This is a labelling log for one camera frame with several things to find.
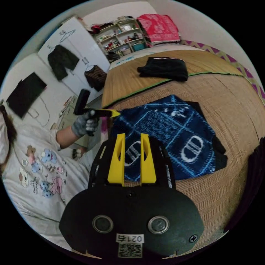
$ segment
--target woven straw mat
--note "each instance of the woven straw mat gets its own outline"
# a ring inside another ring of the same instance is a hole
[[[189,76],[200,73],[222,73],[243,76],[234,66],[209,52],[176,50],[159,52],[151,56],[172,57],[184,60]],[[108,106],[120,98],[168,80],[156,77],[139,77],[137,67],[144,66],[148,57],[150,56],[136,58],[108,72],[102,96],[102,106]]]
[[[241,76],[203,74],[185,83],[171,81],[117,103],[122,110],[169,95],[199,102],[207,122],[226,148],[227,167],[195,179],[176,181],[177,190],[196,204],[205,230],[188,254],[216,241],[240,202],[248,157],[265,136],[265,108],[250,83]],[[139,185],[125,182],[126,186]]]

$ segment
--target white t-shirt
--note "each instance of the white t-shirt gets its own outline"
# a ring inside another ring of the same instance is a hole
[[[2,174],[13,204],[47,240],[70,249],[59,230],[66,204],[88,187],[89,166],[58,152],[57,130],[22,125]]]

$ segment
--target person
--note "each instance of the person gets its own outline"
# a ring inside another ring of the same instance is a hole
[[[70,251],[59,222],[71,198],[88,187],[93,158],[88,151],[75,161],[59,151],[97,130],[98,119],[92,118],[92,112],[62,130],[25,124],[15,128],[0,106],[0,165],[7,194],[35,232]]]

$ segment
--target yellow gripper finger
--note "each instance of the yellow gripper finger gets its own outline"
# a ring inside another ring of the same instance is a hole
[[[125,166],[125,133],[118,134],[114,147],[108,182],[110,184],[121,184],[124,186],[124,166]]]
[[[141,185],[154,184],[157,180],[148,134],[141,133]]]

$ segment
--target teal storage bin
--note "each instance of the teal storage bin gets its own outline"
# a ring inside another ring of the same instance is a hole
[[[137,44],[134,44],[132,48],[136,52],[136,51],[145,49],[145,45],[144,43],[137,43]]]

